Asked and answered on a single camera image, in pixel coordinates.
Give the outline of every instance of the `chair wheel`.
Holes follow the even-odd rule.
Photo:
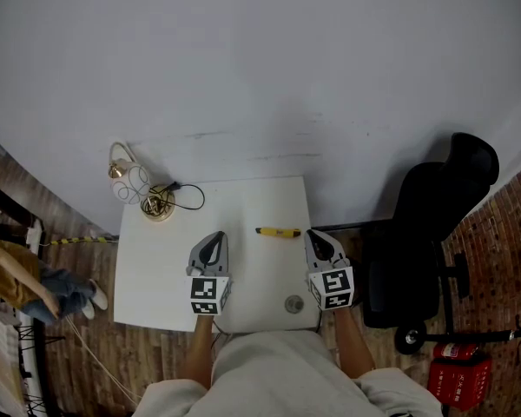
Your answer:
[[[426,325],[423,321],[415,325],[399,326],[394,337],[396,350],[403,355],[415,354],[425,343]]]

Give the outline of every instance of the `chair backrest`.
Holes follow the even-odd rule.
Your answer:
[[[496,151],[466,133],[452,136],[446,162],[426,162],[407,173],[393,215],[394,227],[443,241],[498,179]]]

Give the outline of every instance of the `sneaker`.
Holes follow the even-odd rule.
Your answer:
[[[108,308],[108,297],[102,289],[98,287],[95,280],[90,280],[90,282],[95,286],[95,294],[91,296],[90,300],[94,302],[98,308],[106,310]]]
[[[88,320],[92,320],[93,318],[95,318],[95,308],[93,308],[93,303],[90,302],[90,300],[87,300],[85,306],[83,307],[83,309],[81,309],[81,311],[83,312],[83,315],[87,317]]]

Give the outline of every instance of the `white table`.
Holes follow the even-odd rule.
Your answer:
[[[184,289],[189,252],[205,236],[228,235],[232,294],[217,324],[226,332],[316,326],[319,311],[307,290],[304,233],[310,228],[302,177],[199,184],[206,196],[198,211],[176,208],[165,221],[145,218],[126,205],[115,268],[114,320],[178,331],[193,331],[196,317]],[[198,190],[175,192],[182,205],[200,205]],[[258,235],[257,227],[299,228],[294,239]],[[298,295],[305,307],[285,309]]]

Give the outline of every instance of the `brick floor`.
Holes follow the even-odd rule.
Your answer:
[[[455,330],[486,332],[515,327],[521,317],[521,172],[479,211],[466,217],[444,242],[446,261],[465,251],[471,273],[471,295],[457,298],[452,284]],[[493,359],[485,402],[451,415],[521,415],[521,346],[519,341],[489,343]]]

